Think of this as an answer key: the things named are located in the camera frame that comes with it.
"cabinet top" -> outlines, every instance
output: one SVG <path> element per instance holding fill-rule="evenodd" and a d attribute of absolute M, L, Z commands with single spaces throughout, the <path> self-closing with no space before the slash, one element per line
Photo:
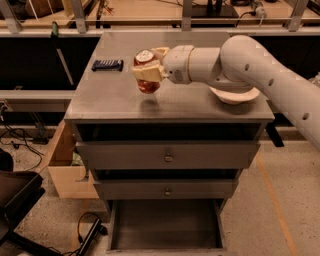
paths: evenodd
<path fill-rule="evenodd" d="M 66 122 L 262 122 L 273 114 L 260 95 L 240 105 L 222 103 L 202 83 L 173 84 L 167 79 L 154 94 L 139 91 L 131 73 L 135 54 L 141 49 L 191 44 L 221 47 L 226 33 L 196 32 L 106 32 L 102 35 L 86 67 L 65 115 Z M 95 60 L 122 59 L 119 71 L 92 71 Z"/>

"metal cabinet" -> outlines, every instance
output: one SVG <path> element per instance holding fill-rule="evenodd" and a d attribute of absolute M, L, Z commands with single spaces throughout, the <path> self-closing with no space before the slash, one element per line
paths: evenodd
<path fill-rule="evenodd" d="M 153 95 L 142 94 L 130 70 L 137 50 L 182 42 L 219 47 L 226 38 L 224 33 L 207 32 L 110 32 L 101 37 L 65 121 L 72 124 L 77 150 L 95 179 L 100 199 L 112 208 L 110 249 L 131 249 L 133 244 L 142 249 L 166 244 L 180 248 L 175 239 L 179 232 L 174 229 L 181 228 L 178 219 L 186 212 L 191 214 L 186 217 L 191 225 L 206 222 L 203 214 L 212 214 L 214 223 L 220 223 L 224 203 L 233 195 L 242 169 L 253 161 L 261 133 L 273 120 L 266 98 L 260 95 L 231 106 L 207 85 L 169 81 L 163 81 Z M 94 60 L 115 58 L 124 60 L 122 72 L 91 70 Z M 149 218 L 158 216 L 151 208 L 172 217 L 159 231 L 164 236 L 150 225 Z M 183 213 L 173 214 L 173 208 Z M 135 231 L 140 243 L 128 231 L 138 227 L 143 229 Z M 202 231 L 195 235 L 203 237 Z M 154 241 L 148 240 L 152 232 L 157 237 Z M 221 237 L 220 242 L 211 238 L 215 242 L 209 243 L 210 248 L 218 244 L 224 248 Z M 199 246 L 207 248 L 208 244 Z"/>

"drawer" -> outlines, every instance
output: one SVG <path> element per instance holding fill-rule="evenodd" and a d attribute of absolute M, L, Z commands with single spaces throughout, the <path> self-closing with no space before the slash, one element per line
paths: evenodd
<path fill-rule="evenodd" d="M 225 254 L 214 200 L 119 200 L 111 216 L 108 249 L 114 255 L 234 255 Z"/>
<path fill-rule="evenodd" d="M 256 141 L 236 142 L 81 142 L 81 158 L 94 169 L 248 168 L 259 149 Z"/>
<path fill-rule="evenodd" d="M 230 198 L 238 180 L 102 180 L 94 186 L 104 200 Z"/>

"drawer handle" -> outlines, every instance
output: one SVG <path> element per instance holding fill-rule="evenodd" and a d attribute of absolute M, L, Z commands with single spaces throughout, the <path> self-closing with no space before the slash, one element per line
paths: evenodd
<path fill-rule="evenodd" d="M 170 163 L 173 161 L 173 156 L 170 153 L 167 153 L 166 156 L 164 157 L 164 161 L 167 163 Z"/>
<path fill-rule="evenodd" d="M 166 190 L 164 191 L 164 195 L 165 195 L 165 196 L 170 196 L 170 195 L 171 195 L 171 190 L 170 190 L 170 188 L 166 188 Z"/>

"open drawer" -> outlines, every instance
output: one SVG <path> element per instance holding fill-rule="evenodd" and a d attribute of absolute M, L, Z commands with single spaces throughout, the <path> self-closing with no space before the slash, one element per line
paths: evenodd
<path fill-rule="evenodd" d="M 110 225 L 108 247 L 120 255 L 152 249 L 187 249 L 188 255 L 211 249 L 211 255 L 235 255 L 226 251 L 214 200 L 114 201 Z"/>
<path fill-rule="evenodd" d="M 248 168 L 256 141 L 111 141 L 79 142 L 85 166 L 95 169 Z"/>

